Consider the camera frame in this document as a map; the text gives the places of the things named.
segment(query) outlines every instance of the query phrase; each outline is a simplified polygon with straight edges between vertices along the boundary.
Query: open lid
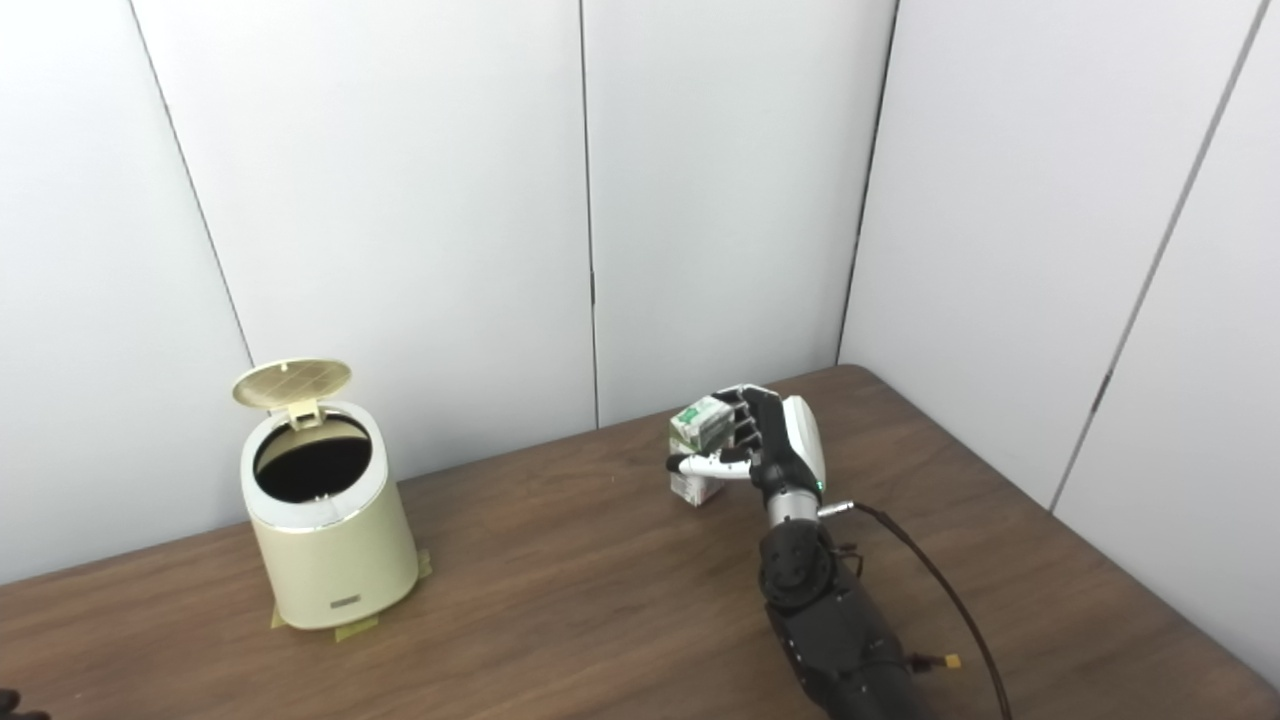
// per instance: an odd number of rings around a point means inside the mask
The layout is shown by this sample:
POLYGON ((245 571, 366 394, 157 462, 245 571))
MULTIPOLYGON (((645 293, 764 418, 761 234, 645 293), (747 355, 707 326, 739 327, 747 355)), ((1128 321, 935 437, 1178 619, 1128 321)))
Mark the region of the open lid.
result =
POLYGON ((293 429, 315 428, 324 423, 316 402, 334 395, 351 380, 351 368, 342 360, 296 357, 259 365, 244 373, 232 387, 241 405, 262 410, 285 410, 293 429))

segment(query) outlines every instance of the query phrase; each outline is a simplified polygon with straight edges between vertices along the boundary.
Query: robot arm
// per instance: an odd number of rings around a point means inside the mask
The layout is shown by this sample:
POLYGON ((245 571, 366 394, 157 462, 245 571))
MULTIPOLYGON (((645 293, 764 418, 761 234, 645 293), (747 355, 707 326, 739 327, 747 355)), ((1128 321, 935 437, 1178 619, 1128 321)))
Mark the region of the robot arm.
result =
POLYGON ((22 696, 18 691, 0 688, 0 720, 49 720, 47 712, 40 710, 18 711, 22 705, 22 696))
POLYGON ((667 468, 749 479, 760 491, 769 530, 759 546, 759 587, 805 693, 835 720, 934 720, 911 683, 901 643, 822 525, 854 503, 822 506, 827 468, 809 405, 755 386, 714 397, 737 413, 735 447, 672 455, 667 468))

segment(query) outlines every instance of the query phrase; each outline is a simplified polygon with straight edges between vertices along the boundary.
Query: brown tabletop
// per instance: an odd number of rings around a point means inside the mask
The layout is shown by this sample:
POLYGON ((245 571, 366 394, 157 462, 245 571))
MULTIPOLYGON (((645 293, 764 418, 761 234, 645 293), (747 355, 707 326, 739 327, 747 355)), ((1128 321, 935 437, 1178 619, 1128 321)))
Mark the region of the brown tabletop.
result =
MULTIPOLYGON (((1016 717, 1280 717, 1257 675, 870 373, 772 387, 812 404, 828 500, 888 511, 955 584, 1016 717)), ((241 524, 0 588, 0 684, 55 720, 823 717, 762 611, 759 495, 673 496, 667 415, 401 484, 435 574, 342 643, 268 629, 241 524)), ((965 660, 916 678, 938 715, 997 717, 910 551, 865 516, 829 527, 908 650, 965 660)))

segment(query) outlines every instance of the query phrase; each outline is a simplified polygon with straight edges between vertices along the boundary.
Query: green and white box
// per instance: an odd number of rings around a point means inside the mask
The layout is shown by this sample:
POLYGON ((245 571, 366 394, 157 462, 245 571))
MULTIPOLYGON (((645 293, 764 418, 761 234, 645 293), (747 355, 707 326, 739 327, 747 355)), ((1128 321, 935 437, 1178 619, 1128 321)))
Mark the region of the green and white box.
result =
MULTIPOLYGON (((677 413, 668 427, 671 454, 713 452, 733 439, 733 409, 707 396, 677 413)), ((724 480, 671 474, 671 492, 698 507, 707 502, 724 480)))

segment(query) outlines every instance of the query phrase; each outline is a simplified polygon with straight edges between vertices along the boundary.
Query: cream trash can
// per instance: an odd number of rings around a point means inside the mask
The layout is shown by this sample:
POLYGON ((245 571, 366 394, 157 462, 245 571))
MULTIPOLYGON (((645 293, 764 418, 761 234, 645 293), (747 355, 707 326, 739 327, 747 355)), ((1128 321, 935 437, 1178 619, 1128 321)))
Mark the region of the cream trash can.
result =
POLYGON ((351 379, 338 360, 250 370, 232 395, 271 411, 241 454, 241 487, 280 618, 344 625, 408 594, 417 550, 387 446, 358 405, 325 400, 351 379))

